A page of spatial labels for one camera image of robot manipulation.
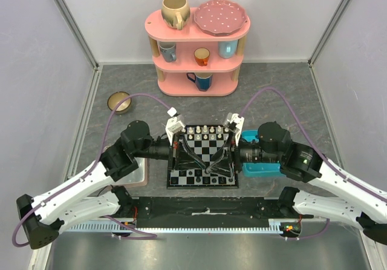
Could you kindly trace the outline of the black white chess board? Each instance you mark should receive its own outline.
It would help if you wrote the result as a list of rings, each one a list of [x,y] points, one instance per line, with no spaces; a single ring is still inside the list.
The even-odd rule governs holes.
[[[222,125],[188,125],[174,136],[167,188],[237,188],[232,139]]]

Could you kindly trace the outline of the orange cup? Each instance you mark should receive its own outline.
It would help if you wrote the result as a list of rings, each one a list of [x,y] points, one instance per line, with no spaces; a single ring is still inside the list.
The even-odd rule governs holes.
[[[199,66],[207,66],[210,58],[210,51],[204,47],[198,48],[194,51],[194,58]]]

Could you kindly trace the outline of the pink dotted plate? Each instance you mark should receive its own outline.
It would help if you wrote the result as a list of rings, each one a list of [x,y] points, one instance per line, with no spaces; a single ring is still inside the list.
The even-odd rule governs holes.
[[[204,33],[228,36],[247,23],[247,13],[238,3],[229,0],[210,0],[194,11],[193,21]]]

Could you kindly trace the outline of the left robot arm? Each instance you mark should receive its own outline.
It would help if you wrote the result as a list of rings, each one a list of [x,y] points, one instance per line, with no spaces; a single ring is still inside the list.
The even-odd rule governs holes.
[[[168,159],[170,152],[182,141],[193,164],[207,168],[188,145],[176,118],[168,120],[165,139],[153,139],[146,122],[135,120],[107,150],[82,172],[39,196],[24,194],[16,200],[26,245],[39,249],[52,243],[68,228],[97,217],[135,214],[135,205],[127,189],[119,181],[139,168],[137,157]]]

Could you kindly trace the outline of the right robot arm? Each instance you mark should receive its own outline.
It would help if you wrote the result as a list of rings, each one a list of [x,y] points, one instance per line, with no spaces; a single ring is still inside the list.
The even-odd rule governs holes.
[[[277,202],[278,213],[286,218],[298,213],[336,219],[360,228],[375,242],[386,244],[386,192],[346,172],[311,145],[292,141],[289,131],[276,122],[267,122],[256,137],[243,139],[237,130],[225,127],[227,140],[206,164],[190,140],[179,134],[173,141],[180,156],[207,173],[222,175],[223,165],[238,169],[245,163],[277,163],[279,171],[295,181],[309,183],[335,197],[309,196],[286,187]]]

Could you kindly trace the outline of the grey mug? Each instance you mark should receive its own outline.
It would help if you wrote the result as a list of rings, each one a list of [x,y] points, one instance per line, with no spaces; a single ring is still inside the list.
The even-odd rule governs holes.
[[[161,55],[166,62],[174,62],[177,60],[175,42],[160,41],[158,44],[159,44]]]

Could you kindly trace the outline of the beige ceramic mug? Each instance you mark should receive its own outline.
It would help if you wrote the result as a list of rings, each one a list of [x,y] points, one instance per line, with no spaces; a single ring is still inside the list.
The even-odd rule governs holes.
[[[187,0],[163,0],[161,15],[170,28],[182,30],[190,18],[190,7]]]

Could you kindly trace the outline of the pink three-tier shelf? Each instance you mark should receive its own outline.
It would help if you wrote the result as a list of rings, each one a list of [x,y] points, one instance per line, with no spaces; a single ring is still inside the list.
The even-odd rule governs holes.
[[[170,96],[227,96],[238,85],[250,19],[228,36],[211,36],[190,19],[182,30],[170,28],[161,11],[151,13],[145,29],[158,86]]]

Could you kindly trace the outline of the blue plastic bin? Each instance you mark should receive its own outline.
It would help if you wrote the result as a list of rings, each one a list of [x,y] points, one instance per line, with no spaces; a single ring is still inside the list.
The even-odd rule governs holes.
[[[246,130],[241,137],[248,142],[258,141],[257,130]],[[242,171],[246,177],[281,177],[278,163],[244,163]]]

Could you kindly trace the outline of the brown ceramic bowl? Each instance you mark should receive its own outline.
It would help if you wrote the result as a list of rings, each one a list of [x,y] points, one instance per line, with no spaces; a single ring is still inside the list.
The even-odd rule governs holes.
[[[118,91],[110,95],[107,100],[108,108],[113,111],[113,109],[120,104],[115,110],[115,114],[124,114],[127,113],[131,106],[131,99],[129,94],[124,91]]]

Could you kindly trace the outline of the pink metal tray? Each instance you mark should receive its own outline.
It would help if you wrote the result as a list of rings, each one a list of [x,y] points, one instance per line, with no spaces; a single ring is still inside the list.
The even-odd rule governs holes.
[[[104,147],[100,161],[111,176],[114,186],[145,186],[148,182],[148,163],[144,158],[128,156],[120,145]]]

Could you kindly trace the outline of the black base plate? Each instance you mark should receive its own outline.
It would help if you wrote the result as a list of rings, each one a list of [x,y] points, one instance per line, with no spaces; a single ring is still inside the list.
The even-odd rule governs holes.
[[[263,197],[137,197],[115,216],[135,217],[139,228],[266,228],[299,213]]]

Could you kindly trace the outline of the light blue mug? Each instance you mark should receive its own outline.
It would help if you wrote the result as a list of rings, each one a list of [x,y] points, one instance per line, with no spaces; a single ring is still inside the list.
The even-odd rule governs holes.
[[[229,59],[236,53],[238,46],[238,40],[234,41],[219,41],[218,42],[218,54],[223,59]]]

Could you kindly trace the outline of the dark blue mug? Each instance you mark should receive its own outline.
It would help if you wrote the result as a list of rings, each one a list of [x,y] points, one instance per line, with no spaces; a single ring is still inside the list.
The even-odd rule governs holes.
[[[212,85],[212,73],[186,73],[186,77],[192,81],[200,91],[207,91]]]

